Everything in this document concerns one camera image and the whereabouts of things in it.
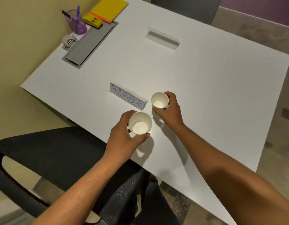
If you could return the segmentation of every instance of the finger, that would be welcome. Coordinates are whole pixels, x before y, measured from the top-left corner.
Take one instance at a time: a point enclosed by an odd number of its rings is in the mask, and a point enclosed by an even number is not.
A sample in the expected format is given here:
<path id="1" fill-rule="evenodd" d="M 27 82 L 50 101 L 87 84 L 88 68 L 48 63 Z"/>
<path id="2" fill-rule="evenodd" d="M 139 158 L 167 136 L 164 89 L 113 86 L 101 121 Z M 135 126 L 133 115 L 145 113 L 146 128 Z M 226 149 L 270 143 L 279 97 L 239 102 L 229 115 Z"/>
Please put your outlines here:
<path id="1" fill-rule="evenodd" d="M 124 123 L 127 124 L 129 121 L 129 118 L 132 116 L 132 114 L 136 113 L 136 110 L 129 110 L 125 113 L 122 114 L 122 116 L 120 117 L 120 123 Z"/>
<path id="2" fill-rule="evenodd" d="M 157 114 L 159 115 L 160 117 L 162 116 L 162 113 L 163 113 L 163 110 L 162 109 L 159 109 L 159 108 L 156 108 L 156 107 L 152 107 L 152 110 Z"/>
<path id="3" fill-rule="evenodd" d="M 176 98 L 176 95 L 174 93 L 172 93 L 170 91 L 166 91 L 166 92 L 164 92 L 164 94 L 166 94 L 170 98 L 171 102 L 177 103 L 177 98 Z"/>
<path id="4" fill-rule="evenodd" d="M 137 135 L 136 137 L 134 137 L 132 140 L 135 144 L 135 147 L 137 148 L 139 145 L 141 145 L 143 142 L 145 142 L 145 140 L 148 139 L 150 135 L 151 134 L 148 132 L 146 134 Z"/>

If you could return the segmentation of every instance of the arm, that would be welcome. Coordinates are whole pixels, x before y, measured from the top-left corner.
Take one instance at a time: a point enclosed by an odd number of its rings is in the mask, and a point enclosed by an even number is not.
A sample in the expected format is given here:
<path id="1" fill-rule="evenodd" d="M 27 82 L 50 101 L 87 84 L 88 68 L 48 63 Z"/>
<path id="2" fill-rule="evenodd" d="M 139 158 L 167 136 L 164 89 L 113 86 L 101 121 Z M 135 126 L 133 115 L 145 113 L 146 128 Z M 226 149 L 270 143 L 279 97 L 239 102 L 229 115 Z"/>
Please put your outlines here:
<path id="1" fill-rule="evenodd" d="M 102 159 L 31 225 L 79 225 L 85 222 L 109 179 L 150 136 L 147 133 L 130 137 L 127 124 L 135 112 L 122 114 L 120 121 L 111 129 Z"/>
<path id="2" fill-rule="evenodd" d="M 217 150 L 182 120 L 175 94 L 168 109 L 153 108 L 176 133 L 202 177 L 238 225 L 289 224 L 289 201 L 243 164 Z"/>

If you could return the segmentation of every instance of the chair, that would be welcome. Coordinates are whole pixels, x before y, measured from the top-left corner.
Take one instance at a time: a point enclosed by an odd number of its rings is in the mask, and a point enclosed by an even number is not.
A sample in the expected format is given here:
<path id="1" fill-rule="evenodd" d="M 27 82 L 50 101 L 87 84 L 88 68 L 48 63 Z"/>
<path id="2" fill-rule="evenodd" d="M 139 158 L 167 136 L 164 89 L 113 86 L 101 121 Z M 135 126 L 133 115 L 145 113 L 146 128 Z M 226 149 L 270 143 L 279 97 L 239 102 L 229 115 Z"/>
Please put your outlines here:
<path id="1" fill-rule="evenodd" d="M 151 3 L 177 14 L 211 25 L 221 0 L 151 0 Z"/>
<path id="2" fill-rule="evenodd" d="M 81 127 L 67 127 L 0 140 L 0 190 L 38 217 L 48 204 L 16 182 L 2 167 L 8 156 L 66 191 L 103 156 L 106 144 Z M 147 187 L 150 173 L 128 160 L 103 189 L 93 211 L 101 224 L 115 225 L 131 196 Z"/>

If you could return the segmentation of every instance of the dark jeans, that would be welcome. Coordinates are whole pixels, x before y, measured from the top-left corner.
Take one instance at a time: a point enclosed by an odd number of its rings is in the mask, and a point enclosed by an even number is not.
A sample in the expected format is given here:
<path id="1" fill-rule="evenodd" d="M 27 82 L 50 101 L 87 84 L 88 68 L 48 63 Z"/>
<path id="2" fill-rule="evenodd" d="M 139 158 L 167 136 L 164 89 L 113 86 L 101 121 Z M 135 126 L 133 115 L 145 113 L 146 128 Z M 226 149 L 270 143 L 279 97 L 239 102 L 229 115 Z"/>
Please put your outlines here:
<path id="1" fill-rule="evenodd" d="M 137 225 L 180 225 L 176 215 L 165 200 L 157 182 L 151 182 L 142 197 L 142 211 L 134 219 L 137 208 L 133 197 L 123 212 L 120 224 Z"/>

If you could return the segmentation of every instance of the name plate with handwritten text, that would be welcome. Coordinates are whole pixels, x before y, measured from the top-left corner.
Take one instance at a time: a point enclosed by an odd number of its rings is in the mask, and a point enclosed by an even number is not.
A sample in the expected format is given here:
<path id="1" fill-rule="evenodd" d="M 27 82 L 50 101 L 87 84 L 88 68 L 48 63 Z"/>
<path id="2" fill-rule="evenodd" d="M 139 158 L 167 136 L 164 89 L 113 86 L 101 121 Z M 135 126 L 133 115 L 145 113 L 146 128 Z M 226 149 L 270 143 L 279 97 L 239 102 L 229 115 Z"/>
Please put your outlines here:
<path id="1" fill-rule="evenodd" d="M 140 110 L 143 110 L 147 103 L 147 100 L 145 98 L 128 90 L 127 88 L 121 86 L 118 83 L 110 83 L 109 91 Z"/>

